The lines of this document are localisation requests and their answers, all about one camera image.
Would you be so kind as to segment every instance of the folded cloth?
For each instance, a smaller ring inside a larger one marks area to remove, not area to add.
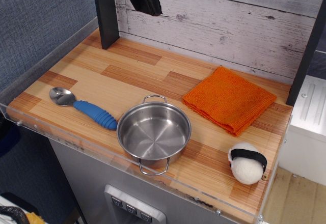
[[[239,136],[277,97],[220,66],[182,98],[195,112]]]

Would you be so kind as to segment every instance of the black strap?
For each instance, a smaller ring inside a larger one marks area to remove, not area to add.
[[[263,165],[264,172],[266,170],[267,159],[261,153],[251,151],[251,150],[247,150],[247,149],[233,149],[233,150],[231,150],[231,158],[232,158],[232,160],[235,157],[254,159],[254,160],[260,162]]]

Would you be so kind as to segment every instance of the pot handle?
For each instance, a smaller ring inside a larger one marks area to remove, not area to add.
[[[170,157],[167,159],[167,166],[165,167],[165,170],[164,170],[163,172],[156,173],[156,174],[151,174],[151,173],[144,172],[144,171],[143,171],[143,167],[142,167],[142,160],[141,160],[141,159],[139,159],[139,168],[140,168],[140,170],[141,170],[141,173],[143,173],[143,174],[145,174],[145,175],[147,175],[147,176],[153,176],[153,177],[155,177],[155,176],[162,175],[162,174],[164,174],[165,172],[168,171],[168,168],[169,168],[169,162],[170,162]]]
[[[163,99],[164,99],[164,102],[165,102],[165,103],[168,103],[168,102],[167,102],[167,99],[166,99],[164,96],[161,96],[161,95],[149,95],[149,96],[146,96],[146,97],[144,98],[144,100],[143,100],[143,103],[145,103],[145,100],[146,100],[147,98],[151,98],[151,97],[160,97],[160,98],[163,98]]]

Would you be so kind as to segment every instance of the pot rim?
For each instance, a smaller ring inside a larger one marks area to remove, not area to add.
[[[189,133],[186,137],[186,140],[184,141],[184,144],[182,145],[182,147],[180,147],[177,151],[175,151],[173,154],[170,154],[170,155],[167,155],[167,156],[164,156],[164,157],[158,157],[158,158],[154,158],[154,159],[148,159],[146,157],[140,157],[138,155],[135,155],[134,153],[130,152],[122,143],[122,140],[119,136],[120,134],[120,128],[122,126],[122,124],[125,122],[125,120],[130,116],[132,115],[133,113],[135,113],[136,111],[139,111],[139,110],[142,110],[142,109],[145,109],[146,107],[148,106],[162,106],[162,107],[167,107],[169,109],[172,109],[176,112],[178,112],[185,120],[186,120],[186,125],[188,127],[188,130],[189,130]],[[120,146],[128,153],[130,154],[131,156],[137,158],[137,159],[141,159],[141,160],[148,160],[148,161],[156,161],[156,160],[163,160],[163,159],[167,159],[167,158],[170,158],[178,153],[180,153],[185,147],[186,145],[188,144],[189,140],[190,140],[190,137],[191,137],[191,133],[192,133],[192,127],[191,127],[191,123],[190,123],[190,120],[188,118],[188,116],[178,107],[172,105],[172,104],[169,104],[169,103],[165,103],[165,102],[159,102],[159,101],[153,101],[153,102],[144,102],[144,103],[141,103],[141,104],[138,104],[132,108],[130,108],[127,112],[125,112],[125,114],[121,117],[121,119],[119,120],[118,122],[118,126],[117,126],[117,139],[118,139],[118,142],[120,144]]]

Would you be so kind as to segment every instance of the spoon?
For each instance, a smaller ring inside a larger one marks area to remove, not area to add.
[[[77,101],[74,94],[65,88],[52,88],[50,90],[50,98],[57,105],[74,106],[74,108],[84,112],[106,129],[117,129],[117,121],[108,112],[89,102]]]

